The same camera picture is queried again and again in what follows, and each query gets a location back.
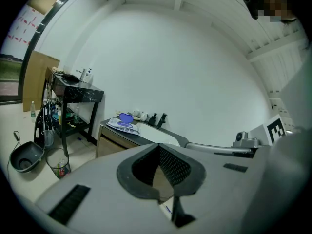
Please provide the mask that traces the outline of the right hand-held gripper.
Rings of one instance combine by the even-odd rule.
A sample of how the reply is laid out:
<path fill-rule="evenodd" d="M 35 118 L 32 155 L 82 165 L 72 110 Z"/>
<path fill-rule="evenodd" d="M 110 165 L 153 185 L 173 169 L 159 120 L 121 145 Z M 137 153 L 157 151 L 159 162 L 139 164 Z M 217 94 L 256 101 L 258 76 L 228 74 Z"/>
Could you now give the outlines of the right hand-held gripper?
<path fill-rule="evenodd" d="M 285 135 L 284 124 L 280 115 L 277 114 L 267 122 L 248 132 L 237 133 L 232 147 L 219 147 L 189 142 L 185 148 L 211 154 L 251 153 L 252 148 L 260 148 L 267 145 L 272 146 Z"/>

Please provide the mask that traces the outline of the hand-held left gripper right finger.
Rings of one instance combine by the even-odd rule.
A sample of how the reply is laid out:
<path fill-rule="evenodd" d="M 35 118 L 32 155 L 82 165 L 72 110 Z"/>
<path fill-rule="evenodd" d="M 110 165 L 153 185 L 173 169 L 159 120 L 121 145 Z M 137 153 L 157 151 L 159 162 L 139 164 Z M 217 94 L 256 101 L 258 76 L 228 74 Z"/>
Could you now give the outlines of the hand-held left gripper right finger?
<path fill-rule="evenodd" d="M 160 144 L 174 157 L 174 197 L 168 234 L 241 234 L 241 225 L 259 187 L 270 153 L 258 149 L 252 158 L 205 153 Z"/>

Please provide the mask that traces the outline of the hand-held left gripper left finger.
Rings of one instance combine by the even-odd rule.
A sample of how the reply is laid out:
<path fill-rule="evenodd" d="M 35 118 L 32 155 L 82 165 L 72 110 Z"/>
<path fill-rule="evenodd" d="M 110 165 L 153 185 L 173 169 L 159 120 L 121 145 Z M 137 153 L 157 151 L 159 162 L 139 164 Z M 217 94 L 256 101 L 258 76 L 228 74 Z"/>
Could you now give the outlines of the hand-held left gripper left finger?
<path fill-rule="evenodd" d="M 69 219 L 70 230 L 85 234 L 168 234 L 176 226 L 156 200 L 129 194 L 117 179 L 117 167 L 147 145 L 101 156 L 75 169 L 48 188 L 35 202 L 46 214 L 76 185 L 90 190 Z"/>

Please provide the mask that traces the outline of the wet wipe pack purple lid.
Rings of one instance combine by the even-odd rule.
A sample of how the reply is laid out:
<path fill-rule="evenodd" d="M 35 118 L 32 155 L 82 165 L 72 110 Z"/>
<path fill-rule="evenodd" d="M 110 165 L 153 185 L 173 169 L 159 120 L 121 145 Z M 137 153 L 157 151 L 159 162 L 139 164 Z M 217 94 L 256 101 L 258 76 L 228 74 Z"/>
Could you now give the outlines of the wet wipe pack purple lid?
<path fill-rule="evenodd" d="M 133 125 L 134 118 L 132 115 L 121 113 L 119 114 L 119 119 L 111 118 L 106 125 L 125 133 L 140 135 L 140 128 L 136 125 Z"/>

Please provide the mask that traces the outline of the black faucet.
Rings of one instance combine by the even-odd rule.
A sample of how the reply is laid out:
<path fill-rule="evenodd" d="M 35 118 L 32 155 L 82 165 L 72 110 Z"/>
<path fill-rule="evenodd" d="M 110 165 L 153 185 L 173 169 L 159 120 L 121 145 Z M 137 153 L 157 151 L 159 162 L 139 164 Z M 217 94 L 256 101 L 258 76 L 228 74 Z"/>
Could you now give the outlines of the black faucet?
<path fill-rule="evenodd" d="M 162 127 L 162 125 L 164 124 L 164 123 L 166 123 L 166 117 L 167 117 L 168 115 L 166 114 L 166 113 L 163 113 L 162 114 L 162 116 L 161 116 L 161 118 L 160 118 L 160 120 L 159 120 L 159 122 L 158 122 L 158 124 L 157 124 L 157 126 L 156 126 L 156 128 L 157 129 L 160 129 L 161 127 Z"/>

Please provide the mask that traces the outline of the white basin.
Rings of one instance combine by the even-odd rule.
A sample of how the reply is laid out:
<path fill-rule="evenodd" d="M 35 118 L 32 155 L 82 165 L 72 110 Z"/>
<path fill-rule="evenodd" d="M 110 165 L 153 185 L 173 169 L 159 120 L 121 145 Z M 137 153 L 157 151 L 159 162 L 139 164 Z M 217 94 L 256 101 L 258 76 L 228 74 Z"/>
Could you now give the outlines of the white basin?
<path fill-rule="evenodd" d="M 180 146 L 178 140 L 173 136 L 164 133 L 156 128 L 153 128 L 149 125 L 139 122 L 137 127 L 140 130 L 140 136 L 154 143 L 164 143 L 172 144 L 175 146 Z"/>

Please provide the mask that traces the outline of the black vanity counter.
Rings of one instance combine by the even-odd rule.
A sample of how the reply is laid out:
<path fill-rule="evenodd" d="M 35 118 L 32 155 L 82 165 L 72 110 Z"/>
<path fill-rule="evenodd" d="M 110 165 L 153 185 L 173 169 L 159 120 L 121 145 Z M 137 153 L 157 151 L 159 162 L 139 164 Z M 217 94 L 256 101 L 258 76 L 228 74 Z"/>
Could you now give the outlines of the black vanity counter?
<path fill-rule="evenodd" d="M 133 134 L 119 131 L 119 130 L 115 130 L 106 125 L 108 121 L 109 120 L 105 120 L 100 123 L 95 158 L 114 154 L 114 153 L 117 153 L 126 149 L 137 147 L 137 146 L 154 143 L 145 138 L 142 138 L 140 135 L 133 135 Z M 162 128 L 158 130 L 176 138 L 180 144 L 180 147 L 185 147 L 186 144 L 189 143 L 188 139 L 183 136 L 180 136 L 178 134 L 175 134 L 173 132 L 170 132 Z"/>

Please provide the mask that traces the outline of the person's grey and navy shirt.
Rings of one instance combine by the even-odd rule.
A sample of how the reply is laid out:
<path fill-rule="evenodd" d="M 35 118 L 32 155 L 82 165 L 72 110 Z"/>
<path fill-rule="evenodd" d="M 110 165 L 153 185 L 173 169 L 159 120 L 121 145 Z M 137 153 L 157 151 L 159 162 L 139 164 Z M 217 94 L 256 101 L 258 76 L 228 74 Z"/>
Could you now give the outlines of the person's grey and navy shirt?
<path fill-rule="evenodd" d="M 297 129 L 272 146 L 241 234 L 312 234 L 312 53 L 281 98 Z"/>

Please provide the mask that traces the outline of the beige cloth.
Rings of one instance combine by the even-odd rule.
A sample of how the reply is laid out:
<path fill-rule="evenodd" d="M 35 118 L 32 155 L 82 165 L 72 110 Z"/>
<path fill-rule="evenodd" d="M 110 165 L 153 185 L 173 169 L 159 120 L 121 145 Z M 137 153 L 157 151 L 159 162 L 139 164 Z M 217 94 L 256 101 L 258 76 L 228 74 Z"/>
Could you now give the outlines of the beige cloth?
<path fill-rule="evenodd" d="M 117 115 L 120 115 L 122 112 L 121 111 L 116 111 L 115 113 Z M 139 117 L 135 117 L 135 116 L 131 115 L 130 113 L 125 113 L 125 114 L 128 114 L 128 115 L 132 116 L 134 120 L 141 120 Z"/>

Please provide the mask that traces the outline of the clear plastic container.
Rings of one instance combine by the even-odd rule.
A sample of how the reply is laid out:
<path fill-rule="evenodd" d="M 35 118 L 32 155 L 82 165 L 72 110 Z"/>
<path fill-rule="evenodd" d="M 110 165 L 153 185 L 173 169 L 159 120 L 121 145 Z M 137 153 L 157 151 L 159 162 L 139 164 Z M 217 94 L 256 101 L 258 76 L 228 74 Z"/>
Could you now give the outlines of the clear plastic container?
<path fill-rule="evenodd" d="M 54 129 L 52 130 L 44 130 L 44 144 L 45 148 L 50 148 L 54 144 Z"/>

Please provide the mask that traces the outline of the dark grey appliance base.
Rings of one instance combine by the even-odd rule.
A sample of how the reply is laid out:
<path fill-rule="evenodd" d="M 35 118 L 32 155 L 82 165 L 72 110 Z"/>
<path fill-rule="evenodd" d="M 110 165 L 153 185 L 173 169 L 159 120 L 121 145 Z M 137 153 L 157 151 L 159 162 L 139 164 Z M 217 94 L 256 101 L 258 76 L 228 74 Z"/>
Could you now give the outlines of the dark grey appliance base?
<path fill-rule="evenodd" d="M 44 150 L 32 141 L 26 142 L 17 147 L 10 154 L 10 164 L 20 173 L 31 171 L 44 155 Z"/>

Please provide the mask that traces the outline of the black and white floor appliance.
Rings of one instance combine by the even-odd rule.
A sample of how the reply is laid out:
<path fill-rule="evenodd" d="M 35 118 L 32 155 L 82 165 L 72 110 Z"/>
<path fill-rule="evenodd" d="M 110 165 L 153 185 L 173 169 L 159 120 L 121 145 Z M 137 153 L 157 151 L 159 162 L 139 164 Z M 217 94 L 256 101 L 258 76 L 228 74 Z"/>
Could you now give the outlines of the black and white floor appliance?
<path fill-rule="evenodd" d="M 46 109 L 46 107 L 43 107 L 40 109 L 38 116 L 36 118 L 34 130 L 34 142 L 41 148 L 46 149 L 44 144 L 44 130 L 52 130 L 52 129 L 53 126 L 48 114 L 48 110 Z"/>

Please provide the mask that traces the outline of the black marble side table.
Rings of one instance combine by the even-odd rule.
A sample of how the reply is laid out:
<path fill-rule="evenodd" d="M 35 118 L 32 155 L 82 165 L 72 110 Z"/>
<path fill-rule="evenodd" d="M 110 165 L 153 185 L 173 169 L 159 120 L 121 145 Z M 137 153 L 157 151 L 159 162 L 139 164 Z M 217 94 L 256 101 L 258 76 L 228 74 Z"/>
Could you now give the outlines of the black marble side table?
<path fill-rule="evenodd" d="M 60 102 L 61 123 L 57 120 L 52 120 L 52 126 L 62 141 L 65 156 L 68 157 L 67 137 L 88 129 L 86 137 L 88 141 L 91 141 L 96 112 L 99 103 L 102 101 L 104 92 L 101 89 L 85 82 L 78 81 L 75 83 L 67 81 L 64 78 L 65 76 L 65 73 L 54 71 L 51 67 L 48 67 L 45 73 L 45 84 L 49 85 L 49 94 L 54 93 Z M 67 106 L 71 103 L 94 104 L 88 123 L 79 118 L 77 124 L 74 124 L 73 126 L 69 124 L 70 121 L 66 120 L 66 114 L 68 112 Z"/>

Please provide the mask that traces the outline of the black bag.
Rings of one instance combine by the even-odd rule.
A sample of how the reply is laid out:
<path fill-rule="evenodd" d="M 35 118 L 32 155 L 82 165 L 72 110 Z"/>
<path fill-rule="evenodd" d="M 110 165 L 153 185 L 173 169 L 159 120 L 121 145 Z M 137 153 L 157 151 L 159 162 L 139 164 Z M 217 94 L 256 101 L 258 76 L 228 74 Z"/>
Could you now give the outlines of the black bag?
<path fill-rule="evenodd" d="M 60 76 L 60 78 L 62 78 L 67 83 L 77 84 L 80 82 L 80 80 L 76 76 L 71 75 L 71 74 L 61 73 L 58 75 Z"/>

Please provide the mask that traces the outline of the silver faucet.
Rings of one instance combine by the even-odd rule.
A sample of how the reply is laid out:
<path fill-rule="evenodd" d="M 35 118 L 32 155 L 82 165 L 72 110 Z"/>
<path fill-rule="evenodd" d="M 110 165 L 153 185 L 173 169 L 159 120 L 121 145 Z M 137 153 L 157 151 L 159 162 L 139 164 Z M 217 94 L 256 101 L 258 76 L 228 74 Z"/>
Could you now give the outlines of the silver faucet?
<path fill-rule="evenodd" d="M 87 70 L 85 68 L 82 69 L 76 69 L 75 70 L 75 76 L 79 79 L 79 81 L 84 81 L 84 78 L 86 76 Z"/>

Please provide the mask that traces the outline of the brown cardboard sheet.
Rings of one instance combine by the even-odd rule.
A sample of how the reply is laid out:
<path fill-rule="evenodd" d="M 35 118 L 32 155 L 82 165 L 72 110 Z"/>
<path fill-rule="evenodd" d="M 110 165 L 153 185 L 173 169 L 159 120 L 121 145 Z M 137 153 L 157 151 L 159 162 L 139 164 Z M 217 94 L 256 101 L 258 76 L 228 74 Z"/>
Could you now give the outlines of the brown cardboard sheet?
<path fill-rule="evenodd" d="M 58 65 L 58 59 L 35 50 L 32 51 L 27 64 L 23 85 L 22 103 L 24 112 L 30 112 L 32 101 L 35 104 L 36 110 L 41 108 L 46 70 L 48 68 L 58 67 Z"/>

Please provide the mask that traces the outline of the black window frame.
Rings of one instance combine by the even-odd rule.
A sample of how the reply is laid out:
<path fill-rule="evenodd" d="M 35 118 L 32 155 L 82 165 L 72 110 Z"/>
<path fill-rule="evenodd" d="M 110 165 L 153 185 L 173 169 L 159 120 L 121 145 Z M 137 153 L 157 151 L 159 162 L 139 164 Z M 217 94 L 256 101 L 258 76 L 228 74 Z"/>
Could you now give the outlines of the black window frame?
<path fill-rule="evenodd" d="M 25 80 L 25 74 L 27 69 L 27 64 L 29 62 L 32 51 L 35 49 L 35 46 L 42 35 L 47 24 L 55 16 L 55 14 L 68 2 L 69 0 L 57 0 L 49 12 L 44 16 L 43 20 L 39 24 L 39 29 L 35 31 L 32 39 L 30 40 L 29 46 L 25 52 L 25 57 L 21 64 L 21 71 L 19 74 L 19 83 L 18 83 L 18 94 L 17 95 L 0 95 L 0 105 L 6 104 L 16 104 L 22 103 L 23 98 L 23 86 Z"/>

